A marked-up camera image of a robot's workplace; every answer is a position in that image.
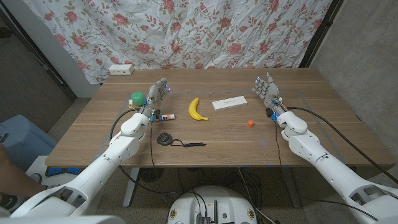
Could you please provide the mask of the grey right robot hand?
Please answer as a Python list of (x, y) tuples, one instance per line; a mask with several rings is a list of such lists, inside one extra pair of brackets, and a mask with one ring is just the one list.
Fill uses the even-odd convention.
[(279, 95), (279, 89), (269, 72), (267, 72), (266, 80), (257, 77), (252, 91), (263, 101), (266, 106), (266, 115), (271, 120), (277, 121), (281, 114), (287, 112)]

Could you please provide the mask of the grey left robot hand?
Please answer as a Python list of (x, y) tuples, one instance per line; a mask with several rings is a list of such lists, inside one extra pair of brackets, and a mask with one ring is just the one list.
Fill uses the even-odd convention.
[(162, 78), (155, 82), (147, 92), (146, 102), (140, 109), (140, 114), (151, 119), (154, 112), (160, 109), (164, 98), (169, 92), (170, 88), (168, 87), (166, 78)]

